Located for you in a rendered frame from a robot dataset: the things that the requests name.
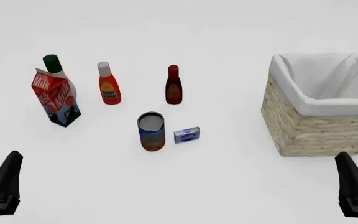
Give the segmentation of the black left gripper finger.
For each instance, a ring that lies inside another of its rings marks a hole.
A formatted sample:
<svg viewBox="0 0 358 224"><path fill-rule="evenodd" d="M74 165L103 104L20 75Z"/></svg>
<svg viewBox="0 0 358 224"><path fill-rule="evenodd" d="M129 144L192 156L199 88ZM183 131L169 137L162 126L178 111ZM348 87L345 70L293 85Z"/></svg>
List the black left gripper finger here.
<svg viewBox="0 0 358 224"><path fill-rule="evenodd" d="M12 151L0 166L0 200L10 196L20 199L19 174L23 156L18 151Z"/></svg>

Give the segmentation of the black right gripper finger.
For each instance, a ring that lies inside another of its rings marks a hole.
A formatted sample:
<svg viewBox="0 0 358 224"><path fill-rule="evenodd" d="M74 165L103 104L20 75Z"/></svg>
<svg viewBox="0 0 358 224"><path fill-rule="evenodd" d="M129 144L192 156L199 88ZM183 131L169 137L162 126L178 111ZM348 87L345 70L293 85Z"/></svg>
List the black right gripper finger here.
<svg viewBox="0 0 358 224"><path fill-rule="evenodd" d="M339 200L358 198L358 166L347 152L335 157L339 175Z"/></svg>

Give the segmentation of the woven basket with white liner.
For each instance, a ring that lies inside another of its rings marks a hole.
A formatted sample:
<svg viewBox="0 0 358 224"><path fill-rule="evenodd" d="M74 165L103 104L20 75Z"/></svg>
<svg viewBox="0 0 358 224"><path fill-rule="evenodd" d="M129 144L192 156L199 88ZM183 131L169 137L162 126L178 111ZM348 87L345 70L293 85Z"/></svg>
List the woven basket with white liner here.
<svg viewBox="0 0 358 224"><path fill-rule="evenodd" d="M358 55L274 55L261 113L281 156L358 154Z"/></svg>

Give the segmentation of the red milk carton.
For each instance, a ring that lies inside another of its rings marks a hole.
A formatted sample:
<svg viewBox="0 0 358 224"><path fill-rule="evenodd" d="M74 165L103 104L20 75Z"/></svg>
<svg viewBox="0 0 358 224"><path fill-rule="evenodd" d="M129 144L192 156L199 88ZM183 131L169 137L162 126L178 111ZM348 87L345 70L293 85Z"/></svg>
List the red milk carton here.
<svg viewBox="0 0 358 224"><path fill-rule="evenodd" d="M38 68L31 87L52 123L67 127L81 116L76 95L65 76Z"/></svg>

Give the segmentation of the white bottle with green cap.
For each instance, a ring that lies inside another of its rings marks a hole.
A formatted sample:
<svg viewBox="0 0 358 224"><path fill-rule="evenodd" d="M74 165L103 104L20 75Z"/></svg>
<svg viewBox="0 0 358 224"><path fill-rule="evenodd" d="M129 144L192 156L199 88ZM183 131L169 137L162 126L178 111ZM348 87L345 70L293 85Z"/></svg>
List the white bottle with green cap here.
<svg viewBox="0 0 358 224"><path fill-rule="evenodd" d="M76 88L75 88L73 82L71 82L71 80L66 76L57 55L54 55L54 54L46 55L43 57L43 62L44 62L45 66L47 68L47 71L49 73L53 74L54 76L56 76L58 78L64 78L68 81L69 86L73 92L74 99L76 99L76 97L77 97Z"/></svg>

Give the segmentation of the orange bottle with white cap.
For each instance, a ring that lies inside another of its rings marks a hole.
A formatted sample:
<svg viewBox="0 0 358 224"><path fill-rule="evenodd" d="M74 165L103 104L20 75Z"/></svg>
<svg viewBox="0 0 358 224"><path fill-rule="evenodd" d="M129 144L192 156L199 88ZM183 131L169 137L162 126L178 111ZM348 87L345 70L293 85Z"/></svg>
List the orange bottle with white cap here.
<svg viewBox="0 0 358 224"><path fill-rule="evenodd" d="M121 92L111 72L109 63L100 62L97 67L99 71L99 89L103 102L108 105L119 104L121 102Z"/></svg>

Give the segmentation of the blue and orange tin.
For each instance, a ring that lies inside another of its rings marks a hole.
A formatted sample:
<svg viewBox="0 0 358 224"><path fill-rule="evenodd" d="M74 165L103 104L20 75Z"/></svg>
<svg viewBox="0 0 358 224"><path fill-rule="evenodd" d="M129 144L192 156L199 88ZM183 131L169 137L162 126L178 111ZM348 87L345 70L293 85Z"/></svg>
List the blue and orange tin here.
<svg viewBox="0 0 358 224"><path fill-rule="evenodd" d="M140 143L146 151L159 151L165 145L165 120L160 113L149 111L137 120Z"/></svg>

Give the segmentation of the small blue printed box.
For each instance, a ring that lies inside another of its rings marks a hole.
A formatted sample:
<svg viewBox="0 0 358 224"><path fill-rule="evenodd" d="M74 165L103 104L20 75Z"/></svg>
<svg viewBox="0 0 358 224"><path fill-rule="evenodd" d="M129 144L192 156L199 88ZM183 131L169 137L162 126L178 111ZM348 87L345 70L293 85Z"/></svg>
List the small blue printed box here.
<svg viewBox="0 0 358 224"><path fill-rule="evenodd" d="M195 139L199 139L200 128L197 126L193 128L178 130L173 132L173 136L174 136L174 142L176 144L184 143L187 141L193 141Z"/></svg>

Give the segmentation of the dark red sauce bottle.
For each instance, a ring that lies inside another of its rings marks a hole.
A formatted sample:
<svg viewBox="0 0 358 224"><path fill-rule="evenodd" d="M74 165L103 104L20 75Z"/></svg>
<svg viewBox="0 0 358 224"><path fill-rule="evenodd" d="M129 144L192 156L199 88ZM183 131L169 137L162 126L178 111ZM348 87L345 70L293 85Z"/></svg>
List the dark red sauce bottle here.
<svg viewBox="0 0 358 224"><path fill-rule="evenodd" d="M179 77L179 68L177 65L168 67L168 78L165 87L165 99L168 104L180 104L183 98L183 90Z"/></svg>

